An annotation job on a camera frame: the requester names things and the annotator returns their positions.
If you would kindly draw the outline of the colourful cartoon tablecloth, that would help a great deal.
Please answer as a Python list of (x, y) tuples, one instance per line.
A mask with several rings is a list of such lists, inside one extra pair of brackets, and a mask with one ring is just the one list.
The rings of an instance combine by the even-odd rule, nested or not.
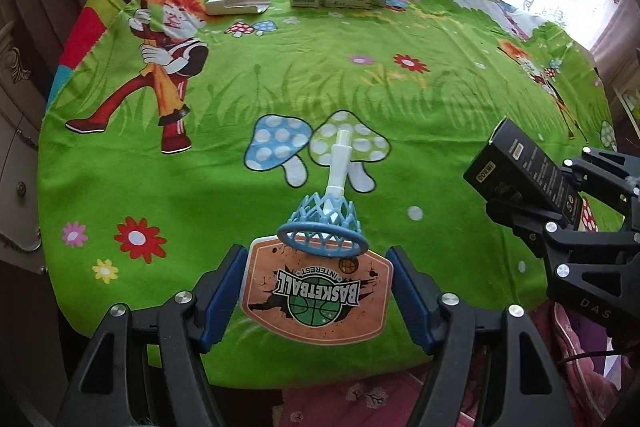
[(58, 306), (90, 336), (114, 303), (159, 305), (320, 192), (337, 131), (371, 248), (474, 306), (534, 309), (544, 266), (463, 175), (512, 119), (553, 159), (614, 148), (601, 81), (559, 26), (501, 0), (209, 16), (117, 0), (39, 139), (38, 211)]

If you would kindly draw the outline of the toy basketball hoop backboard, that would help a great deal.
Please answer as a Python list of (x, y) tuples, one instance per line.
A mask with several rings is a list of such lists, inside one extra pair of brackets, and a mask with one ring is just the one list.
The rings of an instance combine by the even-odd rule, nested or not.
[(385, 326), (394, 268), (369, 251), (355, 204), (345, 197), (353, 148), (352, 134), (337, 132), (324, 192), (305, 196), (275, 236), (250, 244), (241, 308), (299, 343), (361, 343)]

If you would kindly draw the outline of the ornate cream cabinet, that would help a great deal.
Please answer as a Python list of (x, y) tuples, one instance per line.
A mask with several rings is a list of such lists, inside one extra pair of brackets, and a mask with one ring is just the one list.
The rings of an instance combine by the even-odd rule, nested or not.
[(37, 210), (37, 161), (43, 96), (30, 81), (13, 24), (1, 25), (1, 260), (44, 275)]

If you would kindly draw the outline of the white open box tray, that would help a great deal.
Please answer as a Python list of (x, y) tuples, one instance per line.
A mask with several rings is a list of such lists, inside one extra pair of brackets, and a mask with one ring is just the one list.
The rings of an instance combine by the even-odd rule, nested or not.
[(205, 11), (209, 16), (262, 14), (271, 0), (208, 0)]

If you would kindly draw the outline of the black tall product box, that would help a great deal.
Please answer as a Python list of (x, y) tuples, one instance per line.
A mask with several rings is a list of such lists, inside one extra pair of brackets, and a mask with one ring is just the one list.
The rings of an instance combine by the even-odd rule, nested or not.
[(537, 143), (509, 118), (503, 118), (463, 179), (488, 202), (556, 213), (576, 229), (582, 196), (568, 176)]

